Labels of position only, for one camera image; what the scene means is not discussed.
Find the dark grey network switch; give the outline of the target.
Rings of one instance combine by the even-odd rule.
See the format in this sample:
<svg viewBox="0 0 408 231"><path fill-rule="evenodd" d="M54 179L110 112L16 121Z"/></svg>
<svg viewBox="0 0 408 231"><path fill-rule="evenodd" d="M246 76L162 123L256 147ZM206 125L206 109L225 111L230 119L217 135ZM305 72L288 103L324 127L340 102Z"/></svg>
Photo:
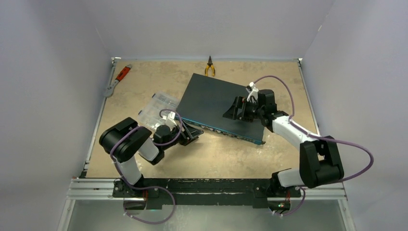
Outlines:
<svg viewBox="0 0 408 231"><path fill-rule="evenodd" d="M186 124L262 145L265 143L264 127L260 122L223 117L237 96L246 95L245 86L194 73L176 112Z"/></svg>

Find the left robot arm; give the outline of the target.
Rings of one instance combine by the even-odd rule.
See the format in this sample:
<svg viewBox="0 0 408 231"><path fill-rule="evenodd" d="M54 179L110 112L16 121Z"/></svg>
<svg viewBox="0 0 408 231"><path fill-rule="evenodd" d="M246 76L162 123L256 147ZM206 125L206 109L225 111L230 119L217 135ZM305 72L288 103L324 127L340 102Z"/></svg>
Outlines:
<svg viewBox="0 0 408 231"><path fill-rule="evenodd" d="M152 132L128 117L104 131L99 144L109 154L125 182L125 191L137 197L145 186L144 176L136 163L136 153L151 165L156 165L164 158L165 150L177 144L187 146L203 133L203 130L184 122L176 124L174 119L167 119L165 124L158 125Z"/></svg>

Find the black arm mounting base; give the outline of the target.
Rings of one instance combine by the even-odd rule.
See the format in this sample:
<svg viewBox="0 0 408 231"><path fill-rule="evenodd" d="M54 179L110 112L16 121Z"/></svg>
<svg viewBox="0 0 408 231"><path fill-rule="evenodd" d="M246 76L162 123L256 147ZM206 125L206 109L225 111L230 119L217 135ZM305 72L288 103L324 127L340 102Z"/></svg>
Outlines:
<svg viewBox="0 0 408 231"><path fill-rule="evenodd" d="M146 209L164 205L234 205L268 208L287 197L299 199L294 187L279 188L270 179L166 179L145 178L138 189L114 181L114 198L141 199Z"/></svg>

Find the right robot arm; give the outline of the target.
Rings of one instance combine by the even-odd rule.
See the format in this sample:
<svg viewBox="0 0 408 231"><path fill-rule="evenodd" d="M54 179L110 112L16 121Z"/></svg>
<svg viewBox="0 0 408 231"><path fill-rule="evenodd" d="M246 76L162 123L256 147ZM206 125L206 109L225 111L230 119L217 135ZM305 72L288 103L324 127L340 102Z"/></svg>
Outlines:
<svg viewBox="0 0 408 231"><path fill-rule="evenodd" d="M260 90L257 96L236 97L224 118L253 122L260 120L269 131L283 137L299 151L299 168L290 168L271 175L270 190L281 196L293 186L315 188L338 182L344 177L337 144L331 137L314 138L277 109L273 90Z"/></svg>

